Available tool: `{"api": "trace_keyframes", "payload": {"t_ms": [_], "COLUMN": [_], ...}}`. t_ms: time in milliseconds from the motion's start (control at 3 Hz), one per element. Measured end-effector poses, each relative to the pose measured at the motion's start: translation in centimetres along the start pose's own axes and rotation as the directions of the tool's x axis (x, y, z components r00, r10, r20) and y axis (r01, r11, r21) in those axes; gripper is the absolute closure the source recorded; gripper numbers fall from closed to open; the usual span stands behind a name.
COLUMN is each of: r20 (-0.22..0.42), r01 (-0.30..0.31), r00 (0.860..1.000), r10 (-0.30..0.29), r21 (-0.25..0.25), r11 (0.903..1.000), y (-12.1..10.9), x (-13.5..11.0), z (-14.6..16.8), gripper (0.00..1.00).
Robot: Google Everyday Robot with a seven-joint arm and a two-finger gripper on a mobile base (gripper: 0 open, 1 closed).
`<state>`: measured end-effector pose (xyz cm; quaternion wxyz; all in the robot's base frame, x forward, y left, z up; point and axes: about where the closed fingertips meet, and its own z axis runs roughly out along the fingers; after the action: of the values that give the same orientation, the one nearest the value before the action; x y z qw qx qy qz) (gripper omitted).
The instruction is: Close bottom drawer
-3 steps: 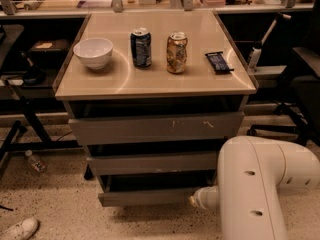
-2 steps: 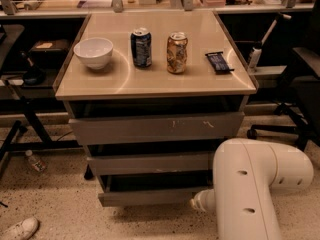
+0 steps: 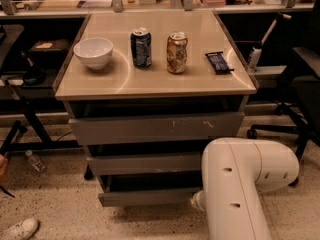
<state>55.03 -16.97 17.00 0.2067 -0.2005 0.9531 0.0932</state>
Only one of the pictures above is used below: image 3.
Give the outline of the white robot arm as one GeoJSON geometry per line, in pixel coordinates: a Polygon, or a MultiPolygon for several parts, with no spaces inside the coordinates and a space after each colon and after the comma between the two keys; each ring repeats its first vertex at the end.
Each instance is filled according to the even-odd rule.
{"type": "Polygon", "coordinates": [[[275,141],[219,138],[205,147],[201,172],[191,204],[206,213],[209,240],[272,240],[258,194],[292,183],[299,162],[275,141]]]}

